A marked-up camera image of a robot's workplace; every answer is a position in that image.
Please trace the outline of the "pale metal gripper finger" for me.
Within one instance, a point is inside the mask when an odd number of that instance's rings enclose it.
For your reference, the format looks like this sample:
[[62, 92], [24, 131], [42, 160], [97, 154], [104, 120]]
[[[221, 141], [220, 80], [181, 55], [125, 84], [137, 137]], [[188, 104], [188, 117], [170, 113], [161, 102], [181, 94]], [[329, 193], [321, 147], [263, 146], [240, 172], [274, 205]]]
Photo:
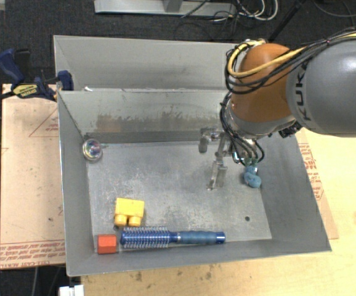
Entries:
[[218, 175], [218, 161], [214, 160], [211, 168], [211, 175], [209, 183], [207, 185], [207, 190], [211, 191], [217, 187], [217, 175]]
[[217, 187], [222, 187], [224, 185], [226, 173], [227, 173], [226, 166], [218, 166], [217, 177], [216, 177], [216, 186]]

